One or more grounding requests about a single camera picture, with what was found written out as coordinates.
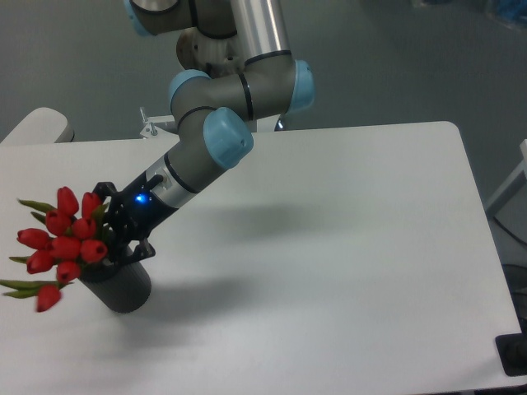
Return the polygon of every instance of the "green leaf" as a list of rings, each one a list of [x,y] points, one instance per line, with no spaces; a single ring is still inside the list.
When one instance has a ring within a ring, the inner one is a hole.
[[[73,284],[72,282],[67,282],[66,284],[63,284],[62,282],[55,282],[55,285],[60,289],[62,290],[62,288],[64,288],[65,286],[70,286],[71,284]]]
[[[28,260],[29,258],[30,258],[30,257],[9,257],[9,259],[11,259],[13,262],[16,262],[16,263],[24,263],[24,264],[27,263],[27,260]]]
[[[44,212],[44,213],[55,209],[55,207],[51,206],[48,203],[35,202],[34,200],[21,200],[21,199],[17,199],[17,200],[22,206],[27,206],[27,207],[32,208],[33,210]]]
[[[34,290],[12,290],[11,292],[5,292],[2,295],[11,296],[12,298],[16,299],[27,299],[36,296],[38,293],[39,288],[35,288]]]
[[[38,221],[40,222],[41,224],[44,224],[46,225],[46,216],[43,216],[42,214],[40,214],[39,212],[36,212],[36,211],[32,211],[31,212],[31,215]]]
[[[57,285],[56,281],[18,281],[18,280],[0,280],[0,286],[6,286],[13,290],[39,290],[41,286]]]
[[[96,221],[97,226],[102,226],[102,221],[105,216],[105,211],[108,208],[108,203],[101,204],[94,211],[91,212],[91,218]]]

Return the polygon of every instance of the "gray cylinder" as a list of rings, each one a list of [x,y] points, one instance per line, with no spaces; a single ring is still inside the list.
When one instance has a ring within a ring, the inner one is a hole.
[[[84,272],[79,280],[116,313],[139,309],[148,300],[152,289],[150,277],[140,262]]]
[[[244,60],[289,52],[279,0],[231,0]]]

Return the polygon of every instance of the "red tulip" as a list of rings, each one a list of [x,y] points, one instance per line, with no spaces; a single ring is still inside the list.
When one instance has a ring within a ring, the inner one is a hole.
[[[54,258],[75,259],[79,256],[81,241],[75,237],[59,236],[51,242],[49,253]]]
[[[62,236],[71,224],[71,218],[59,210],[46,213],[46,228],[55,236]]]
[[[70,188],[62,187],[58,189],[57,208],[65,216],[74,216],[79,210],[79,202]]]
[[[91,218],[91,213],[101,204],[99,195],[86,192],[82,197],[82,218]]]
[[[81,267],[73,261],[63,261],[57,266],[57,281],[68,284],[81,275]]]
[[[51,251],[53,249],[53,246],[51,245],[51,242],[53,241],[54,239],[50,239],[48,241],[48,243],[46,243],[46,245],[44,246],[43,249],[45,249],[46,251]]]
[[[106,256],[108,249],[100,240],[84,240],[81,246],[81,258],[86,263],[96,263]]]
[[[48,251],[36,251],[27,259],[26,269],[30,274],[47,272],[53,267],[54,259]]]
[[[97,231],[97,224],[91,218],[81,218],[73,222],[72,231],[78,239],[90,239]]]
[[[36,311],[42,313],[48,309],[51,309],[57,304],[61,298],[60,289],[51,284],[42,286],[39,289],[39,293],[36,295]]]
[[[32,249],[43,249],[49,241],[49,235],[42,229],[29,228],[20,230],[16,239]]]

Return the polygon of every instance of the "light blue joint cap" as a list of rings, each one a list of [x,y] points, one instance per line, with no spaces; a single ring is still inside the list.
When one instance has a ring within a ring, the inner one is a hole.
[[[174,99],[175,92],[188,80],[191,80],[195,77],[205,77],[207,79],[211,79],[211,77],[206,73],[202,72],[200,70],[185,70],[184,72],[180,72],[177,76],[175,76],[172,81],[170,82],[170,85],[168,87],[168,103],[170,106],[172,106],[172,99]]]
[[[303,60],[296,60],[295,89],[291,104],[287,110],[288,114],[307,109],[315,102],[315,81],[311,73],[310,65]]]
[[[130,1],[131,0],[124,0],[124,8],[126,8],[126,12],[128,13],[128,18],[130,18],[133,28],[135,29],[135,32],[138,35],[141,35],[142,37],[153,35],[152,33],[150,33],[148,30],[144,28],[144,26],[141,24],[139,19],[136,17]]]
[[[232,169],[253,149],[254,140],[245,122],[227,107],[210,113],[203,124],[208,153],[223,169]]]

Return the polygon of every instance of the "blue led light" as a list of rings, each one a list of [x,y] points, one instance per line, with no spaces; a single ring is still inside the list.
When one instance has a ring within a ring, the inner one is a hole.
[[[135,201],[137,203],[145,204],[146,202],[148,202],[148,197],[147,195],[140,194],[135,197]]]

